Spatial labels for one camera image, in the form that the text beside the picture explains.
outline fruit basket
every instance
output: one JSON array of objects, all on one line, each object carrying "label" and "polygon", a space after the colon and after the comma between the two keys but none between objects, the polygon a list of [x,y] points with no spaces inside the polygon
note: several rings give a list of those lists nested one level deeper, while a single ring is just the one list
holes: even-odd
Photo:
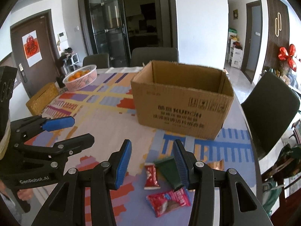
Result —
[{"label": "fruit basket", "polygon": [[69,91],[77,91],[90,85],[97,78],[96,65],[87,65],[68,74],[63,83]]}]

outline foil balloon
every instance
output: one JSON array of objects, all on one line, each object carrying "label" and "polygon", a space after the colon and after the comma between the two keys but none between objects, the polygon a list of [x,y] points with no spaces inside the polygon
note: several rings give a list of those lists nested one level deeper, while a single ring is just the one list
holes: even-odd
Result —
[{"label": "foil balloon", "polygon": [[286,50],[285,47],[281,47],[279,49],[279,54],[278,54],[278,58],[282,61],[287,60],[288,66],[293,70],[293,71],[297,71],[297,65],[294,61],[294,59],[292,58],[296,53],[296,47],[294,44],[291,44],[289,46],[288,51]]}]

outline open cardboard box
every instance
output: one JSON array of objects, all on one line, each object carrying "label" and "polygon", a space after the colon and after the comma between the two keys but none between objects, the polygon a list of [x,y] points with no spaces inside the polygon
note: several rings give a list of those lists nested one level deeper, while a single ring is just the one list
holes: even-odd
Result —
[{"label": "open cardboard box", "polygon": [[234,99],[223,71],[168,61],[148,63],[131,87],[140,124],[211,140]]}]

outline dining table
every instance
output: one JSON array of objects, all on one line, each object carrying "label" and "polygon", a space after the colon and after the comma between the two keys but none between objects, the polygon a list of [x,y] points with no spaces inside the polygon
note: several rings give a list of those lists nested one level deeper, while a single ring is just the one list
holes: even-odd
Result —
[{"label": "dining table", "polygon": [[[138,123],[131,91],[131,79],[141,69],[142,67],[98,69],[97,78],[90,85],[78,91],[66,91],[58,95],[44,109],[42,116],[73,116],[75,125],[53,132],[44,131],[26,144],[51,147],[61,140],[85,133],[92,134],[95,138],[93,146],[70,156],[65,166],[66,173],[72,167],[82,171],[108,160],[113,152],[120,149],[124,139],[129,139],[132,143],[132,154],[123,185],[117,191],[110,191],[118,226],[188,225],[191,206],[183,206],[155,217],[146,196],[172,189],[161,175],[158,176],[160,189],[144,189],[144,163],[172,155],[175,139],[180,139],[185,149],[193,152],[198,161],[208,163],[224,160],[224,170],[235,168],[261,201],[262,184],[258,159],[237,97],[234,96],[222,129],[214,140],[143,126]],[[45,199],[54,187],[55,185],[43,187]],[[194,192],[189,191],[188,195],[192,202]],[[214,225],[219,225],[218,189],[215,190],[215,205]],[[90,188],[85,189],[85,222],[86,226],[92,225]]]}]

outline wood slat wall panel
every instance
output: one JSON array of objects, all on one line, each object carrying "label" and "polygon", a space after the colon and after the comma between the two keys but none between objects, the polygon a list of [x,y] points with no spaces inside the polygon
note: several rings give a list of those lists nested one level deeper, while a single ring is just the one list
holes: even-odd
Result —
[{"label": "wood slat wall panel", "polygon": [[[290,41],[290,21],[287,6],[280,0],[268,2],[268,44],[263,70],[266,68],[279,69],[278,53],[280,47],[288,48]],[[275,34],[275,18],[281,13],[282,30],[277,37]]]}]

